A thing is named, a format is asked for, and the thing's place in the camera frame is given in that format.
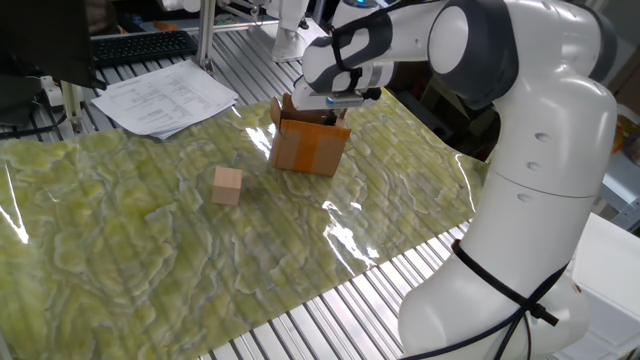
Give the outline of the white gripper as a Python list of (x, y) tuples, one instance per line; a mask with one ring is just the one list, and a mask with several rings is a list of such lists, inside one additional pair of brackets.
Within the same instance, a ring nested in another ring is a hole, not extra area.
[[(381, 88), (370, 88), (366, 91), (353, 92), (316, 92), (300, 77), (294, 83), (291, 95), (293, 106), (299, 111), (341, 110), (348, 108), (373, 106), (382, 96)], [(324, 125), (335, 125), (338, 116), (334, 111), (327, 111), (323, 115)]]

